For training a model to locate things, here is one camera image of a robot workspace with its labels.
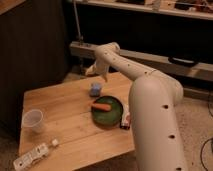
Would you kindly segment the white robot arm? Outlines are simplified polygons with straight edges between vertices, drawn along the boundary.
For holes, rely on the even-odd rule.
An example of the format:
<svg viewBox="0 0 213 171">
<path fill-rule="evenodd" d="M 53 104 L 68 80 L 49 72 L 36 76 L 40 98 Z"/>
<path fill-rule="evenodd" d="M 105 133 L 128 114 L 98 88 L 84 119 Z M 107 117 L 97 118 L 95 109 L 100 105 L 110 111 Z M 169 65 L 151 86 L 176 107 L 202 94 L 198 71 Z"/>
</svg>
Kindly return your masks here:
<svg viewBox="0 0 213 171">
<path fill-rule="evenodd" d="M 132 81 L 128 104 L 139 171 L 189 171 L 178 128 L 175 106 L 183 87 L 173 77 L 120 55 L 117 43 L 94 49 L 88 75 L 107 77 L 114 68 Z"/>
</svg>

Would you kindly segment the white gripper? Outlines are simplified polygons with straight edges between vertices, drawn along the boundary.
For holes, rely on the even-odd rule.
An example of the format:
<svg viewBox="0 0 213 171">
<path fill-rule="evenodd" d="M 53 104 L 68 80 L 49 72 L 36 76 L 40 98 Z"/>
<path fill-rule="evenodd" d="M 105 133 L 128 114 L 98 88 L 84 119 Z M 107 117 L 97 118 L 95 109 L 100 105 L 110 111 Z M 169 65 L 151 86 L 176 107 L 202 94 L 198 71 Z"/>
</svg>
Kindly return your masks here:
<svg viewBox="0 0 213 171">
<path fill-rule="evenodd" d="M 103 60 L 96 60 L 95 63 L 85 70 L 86 76 L 101 75 L 105 82 L 108 82 L 109 65 Z"/>
</svg>

